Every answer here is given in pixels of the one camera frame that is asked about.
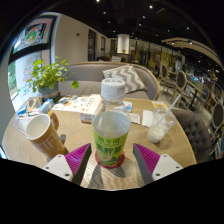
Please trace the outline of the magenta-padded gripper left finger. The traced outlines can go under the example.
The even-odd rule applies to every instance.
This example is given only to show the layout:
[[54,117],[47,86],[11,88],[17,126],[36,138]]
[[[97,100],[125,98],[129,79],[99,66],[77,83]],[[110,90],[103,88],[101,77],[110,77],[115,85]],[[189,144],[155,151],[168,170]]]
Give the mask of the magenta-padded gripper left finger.
[[67,155],[58,154],[43,170],[80,185],[91,153],[91,144],[85,144]]

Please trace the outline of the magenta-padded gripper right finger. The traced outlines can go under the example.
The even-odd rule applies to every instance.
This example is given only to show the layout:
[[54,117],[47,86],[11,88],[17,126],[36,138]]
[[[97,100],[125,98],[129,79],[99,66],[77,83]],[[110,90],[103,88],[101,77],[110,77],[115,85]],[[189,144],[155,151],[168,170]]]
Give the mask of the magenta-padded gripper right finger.
[[133,144],[133,154],[145,184],[152,183],[182,169],[182,166],[168,154],[159,155],[136,143]]

